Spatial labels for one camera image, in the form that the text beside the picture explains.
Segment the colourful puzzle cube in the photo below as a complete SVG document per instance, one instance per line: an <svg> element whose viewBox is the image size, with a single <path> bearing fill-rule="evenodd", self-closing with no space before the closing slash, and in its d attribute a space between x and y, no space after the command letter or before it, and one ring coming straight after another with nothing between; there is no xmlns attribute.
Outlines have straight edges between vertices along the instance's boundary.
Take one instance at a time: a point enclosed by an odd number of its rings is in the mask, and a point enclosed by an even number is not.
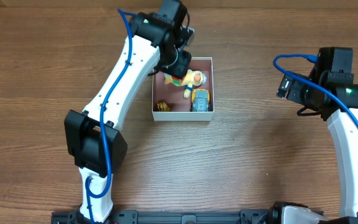
<svg viewBox="0 0 358 224"><path fill-rule="evenodd" d="M181 86L181 84L182 84L182 79L178 79L178 78L173 77L173 78L172 78L172 83L173 83L175 86Z"/></svg>

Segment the cream plush pig toy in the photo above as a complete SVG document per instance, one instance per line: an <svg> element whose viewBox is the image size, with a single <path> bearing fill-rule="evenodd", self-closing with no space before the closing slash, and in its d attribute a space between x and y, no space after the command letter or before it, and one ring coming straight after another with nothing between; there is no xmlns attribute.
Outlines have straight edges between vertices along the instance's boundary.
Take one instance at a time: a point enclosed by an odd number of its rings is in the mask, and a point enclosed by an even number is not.
<svg viewBox="0 0 358 224"><path fill-rule="evenodd" d="M165 73L164 84L165 85L173 84L172 83L173 77L174 76ZM206 84L207 79L208 79L207 76L202 71L188 69L187 74L184 76L184 78L182 78L181 86L185 87L183 97L186 99L189 98L194 87L198 87Z"/></svg>

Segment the yellow grey toy truck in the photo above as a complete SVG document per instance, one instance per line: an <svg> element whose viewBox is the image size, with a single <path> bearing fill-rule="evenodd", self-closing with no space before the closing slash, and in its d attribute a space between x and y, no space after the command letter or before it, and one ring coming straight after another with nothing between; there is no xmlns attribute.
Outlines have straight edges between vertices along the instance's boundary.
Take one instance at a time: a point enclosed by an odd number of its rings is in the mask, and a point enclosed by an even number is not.
<svg viewBox="0 0 358 224"><path fill-rule="evenodd" d="M210 94L206 89L194 89L191 94L191 111L209 111Z"/></svg>

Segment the golden round wheel toy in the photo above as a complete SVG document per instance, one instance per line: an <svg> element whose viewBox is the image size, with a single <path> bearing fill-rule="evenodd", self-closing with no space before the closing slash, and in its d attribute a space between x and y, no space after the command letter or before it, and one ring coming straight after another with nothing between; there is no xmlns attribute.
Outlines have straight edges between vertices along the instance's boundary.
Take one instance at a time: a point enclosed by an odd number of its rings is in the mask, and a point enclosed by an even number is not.
<svg viewBox="0 0 358 224"><path fill-rule="evenodd" d="M156 104L157 111L159 112L169 112L171 111L170 107L166 104L166 102L160 102Z"/></svg>

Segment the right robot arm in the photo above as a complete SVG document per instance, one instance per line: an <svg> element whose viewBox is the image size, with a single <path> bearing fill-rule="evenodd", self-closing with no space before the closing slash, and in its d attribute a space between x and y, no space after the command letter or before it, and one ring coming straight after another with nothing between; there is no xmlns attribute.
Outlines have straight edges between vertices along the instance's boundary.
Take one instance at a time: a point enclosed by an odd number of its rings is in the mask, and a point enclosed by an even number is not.
<svg viewBox="0 0 358 224"><path fill-rule="evenodd" d="M353 49L323 47L317 55L299 54L313 64L309 75L273 66L283 73L277 97L301 105L298 116L320 116L333 139L340 180L338 218L331 223L358 223L358 84L352 72Z"/></svg>

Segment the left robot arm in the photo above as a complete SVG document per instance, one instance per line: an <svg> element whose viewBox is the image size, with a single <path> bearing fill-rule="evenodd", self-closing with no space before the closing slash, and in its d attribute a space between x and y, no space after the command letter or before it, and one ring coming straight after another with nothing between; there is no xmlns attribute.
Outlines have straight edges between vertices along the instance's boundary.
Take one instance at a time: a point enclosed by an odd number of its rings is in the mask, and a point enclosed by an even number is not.
<svg viewBox="0 0 358 224"><path fill-rule="evenodd" d="M181 1L164 0L158 12L119 11L127 37L119 60L82 112L70 110L64 127L69 155L83 186L80 208L52 213L52 223L114 223L113 173L127 152L121 130L128 109L147 76L158 72L183 78L191 61L184 50L194 30Z"/></svg>

